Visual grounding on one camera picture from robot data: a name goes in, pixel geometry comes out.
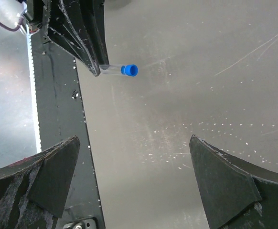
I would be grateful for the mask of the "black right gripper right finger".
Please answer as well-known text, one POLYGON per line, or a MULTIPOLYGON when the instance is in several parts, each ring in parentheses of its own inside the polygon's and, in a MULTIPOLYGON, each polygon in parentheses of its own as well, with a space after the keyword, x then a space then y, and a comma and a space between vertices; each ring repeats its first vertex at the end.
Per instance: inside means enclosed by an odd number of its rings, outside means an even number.
POLYGON ((278 173, 251 164, 196 135, 192 166, 211 229, 278 229, 278 173))

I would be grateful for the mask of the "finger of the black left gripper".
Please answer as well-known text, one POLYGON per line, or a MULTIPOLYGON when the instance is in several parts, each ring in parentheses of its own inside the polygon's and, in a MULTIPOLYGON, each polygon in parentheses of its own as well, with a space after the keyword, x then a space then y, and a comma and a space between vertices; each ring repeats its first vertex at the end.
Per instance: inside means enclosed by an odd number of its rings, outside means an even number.
POLYGON ((48 4, 47 36, 94 75, 100 75, 91 0, 51 0, 48 4))
POLYGON ((109 64, 105 41, 104 0, 81 0, 80 10, 98 64, 109 64))

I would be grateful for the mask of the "blue capped test tube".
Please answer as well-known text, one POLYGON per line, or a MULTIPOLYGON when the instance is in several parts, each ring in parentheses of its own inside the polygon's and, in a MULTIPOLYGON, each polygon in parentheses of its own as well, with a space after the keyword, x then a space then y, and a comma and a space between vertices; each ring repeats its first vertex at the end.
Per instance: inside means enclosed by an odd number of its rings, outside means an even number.
POLYGON ((110 75, 125 75, 130 77, 137 76, 139 69, 135 64, 127 64, 127 65, 100 65, 100 71, 102 74, 110 74, 110 75))

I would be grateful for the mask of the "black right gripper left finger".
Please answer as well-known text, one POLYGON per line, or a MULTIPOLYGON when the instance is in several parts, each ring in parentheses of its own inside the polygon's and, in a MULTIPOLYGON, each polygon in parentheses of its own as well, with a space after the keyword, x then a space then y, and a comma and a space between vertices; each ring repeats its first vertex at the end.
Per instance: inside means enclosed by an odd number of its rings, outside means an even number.
POLYGON ((70 137, 0 168, 0 229, 54 229, 64 212, 80 140, 70 137))

